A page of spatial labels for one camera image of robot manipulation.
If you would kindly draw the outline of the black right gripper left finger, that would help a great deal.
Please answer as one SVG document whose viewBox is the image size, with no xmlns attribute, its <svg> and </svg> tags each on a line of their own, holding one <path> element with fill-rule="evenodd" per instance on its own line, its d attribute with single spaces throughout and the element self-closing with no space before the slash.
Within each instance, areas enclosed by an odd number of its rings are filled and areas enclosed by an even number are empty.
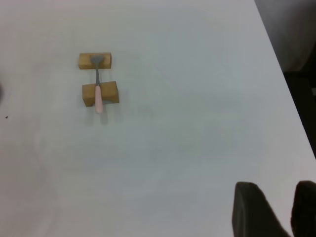
<svg viewBox="0 0 316 237">
<path fill-rule="evenodd" d="M 254 183 L 235 185 L 232 228 L 235 237 L 287 237 L 264 193 Z"/>
</svg>

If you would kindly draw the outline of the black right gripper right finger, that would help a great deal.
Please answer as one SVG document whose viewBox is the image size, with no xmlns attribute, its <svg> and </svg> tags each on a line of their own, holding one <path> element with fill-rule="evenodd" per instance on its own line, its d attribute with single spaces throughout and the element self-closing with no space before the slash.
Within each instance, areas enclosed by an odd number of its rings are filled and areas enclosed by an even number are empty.
<svg viewBox="0 0 316 237">
<path fill-rule="evenodd" d="M 296 186 L 291 227 L 295 237 L 316 236 L 316 184 L 312 181 L 300 181 Z"/>
</svg>

